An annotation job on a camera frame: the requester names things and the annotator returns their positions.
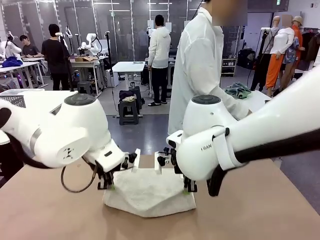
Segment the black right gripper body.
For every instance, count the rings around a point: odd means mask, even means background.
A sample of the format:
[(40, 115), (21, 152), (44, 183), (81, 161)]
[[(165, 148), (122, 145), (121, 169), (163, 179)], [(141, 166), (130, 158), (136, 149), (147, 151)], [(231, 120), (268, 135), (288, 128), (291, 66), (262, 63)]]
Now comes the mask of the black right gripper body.
[(183, 173), (180, 174), (180, 178), (183, 179), (183, 184), (185, 186), (196, 186), (196, 181), (189, 179), (188, 177), (186, 177)]

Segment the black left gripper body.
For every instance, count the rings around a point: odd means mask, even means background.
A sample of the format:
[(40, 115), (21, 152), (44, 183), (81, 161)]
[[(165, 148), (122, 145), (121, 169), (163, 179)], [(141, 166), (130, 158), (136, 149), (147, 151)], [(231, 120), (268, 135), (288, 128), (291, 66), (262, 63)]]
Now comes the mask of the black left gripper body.
[(105, 172), (103, 168), (98, 167), (97, 174), (98, 174), (98, 178), (101, 181), (112, 181), (114, 179), (114, 171), (113, 170)]

